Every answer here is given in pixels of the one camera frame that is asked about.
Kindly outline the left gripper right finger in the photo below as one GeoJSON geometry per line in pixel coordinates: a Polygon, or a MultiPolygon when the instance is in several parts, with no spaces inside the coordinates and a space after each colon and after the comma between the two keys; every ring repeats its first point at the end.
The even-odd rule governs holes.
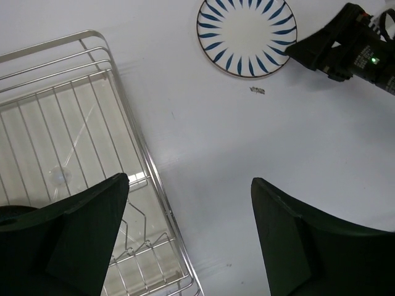
{"type": "Polygon", "coordinates": [[[394,233],[342,220],[254,178],[271,295],[394,295],[394,233]]]}

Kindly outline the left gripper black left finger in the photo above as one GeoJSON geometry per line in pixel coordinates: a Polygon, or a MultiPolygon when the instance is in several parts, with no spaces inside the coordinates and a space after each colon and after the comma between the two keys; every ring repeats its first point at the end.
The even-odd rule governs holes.
{"type": "Polygon", "coordinates": [[[128,193],[117,173],[1,222],[1,295],[100,295],[128,193]]]}

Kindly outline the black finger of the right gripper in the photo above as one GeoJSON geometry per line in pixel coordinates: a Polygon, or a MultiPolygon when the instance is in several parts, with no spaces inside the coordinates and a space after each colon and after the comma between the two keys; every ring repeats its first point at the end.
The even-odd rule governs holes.
{"type": "Polygon", "coordinates": [[[334,18],[316,33],[288,46],[285,54],[309,70],[341,72],[341,30],[340,19],[334,18]]]}

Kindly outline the blue striped plate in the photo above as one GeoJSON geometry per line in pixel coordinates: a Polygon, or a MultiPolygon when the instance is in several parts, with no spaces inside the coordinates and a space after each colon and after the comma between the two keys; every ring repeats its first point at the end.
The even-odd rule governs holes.
{"type": "Polygon", "coordinates": [[[227,74],[263,78],[282,68],[297,41],[297,23],[286,1],[203,1],[196,20],[205,56],[227,74]]]}

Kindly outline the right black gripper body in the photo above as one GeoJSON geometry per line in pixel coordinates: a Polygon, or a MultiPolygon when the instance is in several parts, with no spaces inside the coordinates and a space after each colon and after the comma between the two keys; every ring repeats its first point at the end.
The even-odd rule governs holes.
{"type": "Polygon", "coordinates": [[[326,26],[338,43],[323,60],[323,72],[335,81],[353,76],[394,94],[394,3],[376,15],[347,3],[326,26]]]}

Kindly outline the dark blue glazed plate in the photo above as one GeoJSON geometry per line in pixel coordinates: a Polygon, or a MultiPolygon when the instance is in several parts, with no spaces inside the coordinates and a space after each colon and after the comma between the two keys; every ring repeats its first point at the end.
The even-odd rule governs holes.
{"type": "Polygon", "coordinates": [[[35,207],[23,206],[23,205],[5,205],[0,207],[1,210],[1,222],[15,219],[18,216],[35,211],[35,207]]]}

